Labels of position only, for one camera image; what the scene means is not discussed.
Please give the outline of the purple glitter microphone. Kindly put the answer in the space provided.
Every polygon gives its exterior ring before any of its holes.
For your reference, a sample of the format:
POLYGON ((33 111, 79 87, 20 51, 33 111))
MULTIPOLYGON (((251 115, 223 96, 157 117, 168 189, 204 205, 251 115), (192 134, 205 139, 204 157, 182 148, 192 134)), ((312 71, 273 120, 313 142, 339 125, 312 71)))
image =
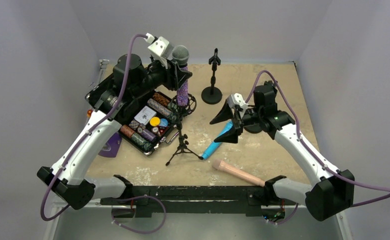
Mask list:
POLYGON ((172 58, 176 61, 180 71, 178 72, 178 88, 176 90, 177 104, 181 107, 188 105, 188 79, 181 71, 188 71, 189 50, 184 45, 177 45, 172 50, 172 58))

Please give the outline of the black tripod shock-mount stand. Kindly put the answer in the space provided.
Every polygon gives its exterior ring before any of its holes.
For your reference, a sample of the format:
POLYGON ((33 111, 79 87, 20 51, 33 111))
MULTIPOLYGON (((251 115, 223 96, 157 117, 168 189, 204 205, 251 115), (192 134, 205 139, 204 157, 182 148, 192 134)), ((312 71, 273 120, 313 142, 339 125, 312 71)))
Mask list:
POLYGON ((177 120, 173 123, 173 126, 175 129, 177 129, 177 133, 175 136, 178 139, 178 146, 176 148, 176 151, 171 155, 170 159, 165 163, 165 166, 169 166, 172 159, 181 154, 192 154, 195 155, 199 160, 204 160, 204 158, 195 153, 194 151, 190 150, 188 148, 189 142, 188 142, 188 136, 182 132, 183 130, 183 119, 184 117, 187 117, 191 115, 195 109, 197 108, 197 100, 192 94, 187 95, 187 104, 185 106, 177 106, 176 114, 177 114, 177 120))

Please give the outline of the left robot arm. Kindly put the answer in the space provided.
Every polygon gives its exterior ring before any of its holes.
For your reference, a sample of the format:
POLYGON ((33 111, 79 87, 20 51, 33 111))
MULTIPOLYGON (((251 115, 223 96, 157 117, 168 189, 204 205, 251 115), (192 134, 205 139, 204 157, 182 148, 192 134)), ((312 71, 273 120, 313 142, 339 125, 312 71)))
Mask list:
POLYGON ((188 59, 186 53, 175 53, 166 64, 153 60, 144 66, 136 54, 121 56, 112 73, 87 94, 93 113, 78 138, 53 166, 41 167, 37 177, 75 210, 94 199, 129 197, 131 183, 124 177, 86 178, 87 171, 107 141, 148 103, 157 87, 176 91, 192 76, 188 59))

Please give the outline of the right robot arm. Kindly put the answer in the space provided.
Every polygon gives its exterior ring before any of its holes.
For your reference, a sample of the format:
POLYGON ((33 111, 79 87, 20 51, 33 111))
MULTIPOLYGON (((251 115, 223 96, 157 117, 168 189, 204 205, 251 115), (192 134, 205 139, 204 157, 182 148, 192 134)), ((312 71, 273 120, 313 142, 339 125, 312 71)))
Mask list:
POLYGON ((277 93, 277 85, 266 81, 254 88, 253 105, 247 104, 241 94, 231 94, 210 124, 229 120, 232 126, 214 141, 236 144, 245 127, 259 125, 291 155, 309 180, 304 184, 283 175, 274 177, 264 182, 261 200, 266 204, 290 200, 305 206, 315 220, 322 222, 353 205, 355 177, 330 163, 311 145, 296 120, 278 109, 277 93))

